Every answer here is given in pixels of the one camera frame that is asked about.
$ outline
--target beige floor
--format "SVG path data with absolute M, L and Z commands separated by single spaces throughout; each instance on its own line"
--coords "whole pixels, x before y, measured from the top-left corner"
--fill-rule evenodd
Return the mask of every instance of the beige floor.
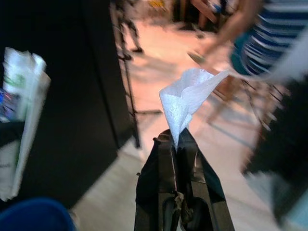
M 192 32 L 176 31 L 174 26 L 163 30 L 159 26 L 138 23 L 145 55 L 134 55 L 129 65 L 134 100 L 138 110 L 162 109 L 158 92 L 178 79 L 194 64 L 186 51 L 207 43 L 213 35 L 198 40 Z M 128 38 L 128 47 L 132 42 Z M 226 66 L 227 45 L 217 51 L 220 59 L 215 68 Z M 210 126 L 206 118 L 219 99 L 209 96 L 194 114 L 190 131 L 220 177 L 230 214 L 237 231 L 278 231 L 269 206 L 247 185 L 240 173 L 243 161 L 253 149 L 258 131 L 256 118 L 241 91 L 233 103 Z M 153 137 L 167 129 L 163 115 L 140 115 L 142 149 L 136 150 L 133 140 L 120 151 L 118 159 L 102 175 L 76 205 L 81 231 L 132 231 L 135 218 L 136 173 L 140 172 L 152 145 Z

